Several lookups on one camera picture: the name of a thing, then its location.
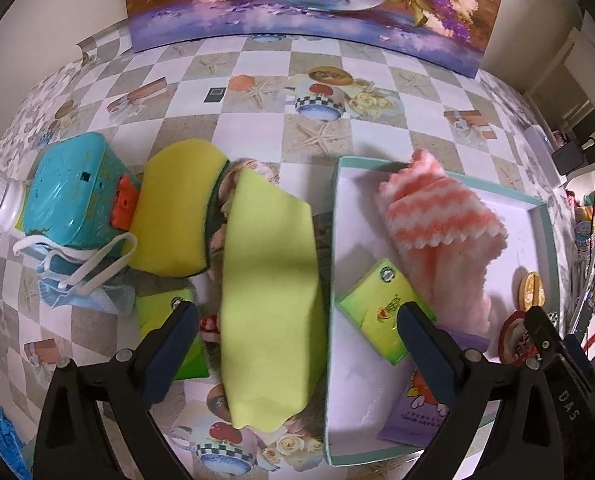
fabric pile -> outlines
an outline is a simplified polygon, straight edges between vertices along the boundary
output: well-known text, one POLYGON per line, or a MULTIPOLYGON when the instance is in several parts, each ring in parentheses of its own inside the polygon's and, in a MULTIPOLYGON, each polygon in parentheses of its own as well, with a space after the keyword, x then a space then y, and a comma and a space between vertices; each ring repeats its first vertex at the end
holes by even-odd
POLYGON ((402 270, 437 322, 485 335, 491 310, 484 293, 486 267, 507 246, 497 216, 423 149, 380 185, 376 200, 402 270))

vase painting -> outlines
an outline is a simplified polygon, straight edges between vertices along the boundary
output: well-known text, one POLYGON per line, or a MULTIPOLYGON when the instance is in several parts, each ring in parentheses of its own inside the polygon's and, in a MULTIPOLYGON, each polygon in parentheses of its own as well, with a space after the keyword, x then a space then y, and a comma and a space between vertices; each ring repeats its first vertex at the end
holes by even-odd
POLYGON ((238 34, 320 36, 477 73, 501 0, 127 0, 133 48, 238 34))

small black square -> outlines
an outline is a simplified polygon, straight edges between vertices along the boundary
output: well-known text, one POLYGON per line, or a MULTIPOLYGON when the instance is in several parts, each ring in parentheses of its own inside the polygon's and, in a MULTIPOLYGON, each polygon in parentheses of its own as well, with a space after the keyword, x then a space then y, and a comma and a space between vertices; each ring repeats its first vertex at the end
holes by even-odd
POLYGON ((204 102, 205 103, 219 103, 224 98, 225 92, 226 92, 225 87, 209 88, 209 93, 207 93, 207 96, 204 99, 204 102))

white bottle cap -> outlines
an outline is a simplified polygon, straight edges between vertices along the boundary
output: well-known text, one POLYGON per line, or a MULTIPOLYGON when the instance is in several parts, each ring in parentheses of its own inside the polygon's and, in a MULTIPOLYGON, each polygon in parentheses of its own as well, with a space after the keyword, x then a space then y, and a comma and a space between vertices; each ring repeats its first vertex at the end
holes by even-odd
POLYGON ((0 227, 11 230, 17 223, 24 206, 24 183, 9 179, 0 171, 0 227))

gold coin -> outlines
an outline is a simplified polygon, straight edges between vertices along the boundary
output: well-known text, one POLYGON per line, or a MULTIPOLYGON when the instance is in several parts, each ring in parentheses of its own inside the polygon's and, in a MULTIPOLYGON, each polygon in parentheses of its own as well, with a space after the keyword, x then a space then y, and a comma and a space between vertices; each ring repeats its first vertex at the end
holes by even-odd
POLYGON ((308 76, 327 85, 347 86, 353 84, 353 76, 334 66, 316 66, 308 71, 308 76))
POLYGON ((519 287, 519 307, 528 310, 534 305, 544 306, 546 294, 542 279, 537 272, 529 272, 519 287))

